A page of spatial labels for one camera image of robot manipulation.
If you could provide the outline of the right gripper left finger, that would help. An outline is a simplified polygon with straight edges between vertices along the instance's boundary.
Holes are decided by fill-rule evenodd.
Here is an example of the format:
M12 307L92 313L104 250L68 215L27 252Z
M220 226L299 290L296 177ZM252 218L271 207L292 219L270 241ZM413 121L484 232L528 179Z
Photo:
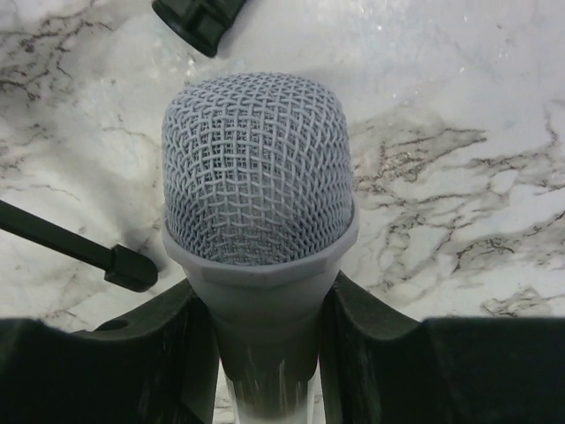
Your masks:
M218 351L187 281L93 331L1 321L3 423L209 423Z

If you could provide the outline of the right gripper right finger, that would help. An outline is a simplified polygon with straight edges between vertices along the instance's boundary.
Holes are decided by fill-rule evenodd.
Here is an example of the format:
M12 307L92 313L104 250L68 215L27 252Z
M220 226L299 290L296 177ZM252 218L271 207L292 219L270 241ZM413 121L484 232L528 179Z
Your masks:
M417 322L339 274L322 315L329 423L561 423L561 318Z

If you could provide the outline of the black shock-mount tripod stand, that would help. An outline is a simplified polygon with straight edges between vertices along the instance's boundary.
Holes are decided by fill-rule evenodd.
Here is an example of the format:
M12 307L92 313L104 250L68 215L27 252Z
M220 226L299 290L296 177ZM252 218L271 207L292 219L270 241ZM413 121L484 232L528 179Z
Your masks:
M145 292L158 281L158 268L145 255L121 245L107 248L5 201L1 229L101 269L107 282L132 292Z

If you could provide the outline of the white microphone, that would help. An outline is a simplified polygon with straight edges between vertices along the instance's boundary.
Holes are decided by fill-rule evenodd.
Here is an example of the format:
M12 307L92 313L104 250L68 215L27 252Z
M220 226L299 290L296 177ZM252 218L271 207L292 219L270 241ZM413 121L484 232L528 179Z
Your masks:
M204 80L162 121L163 244L207 306L239 423L309 423L322 304L358 238L346 118L320 83Z

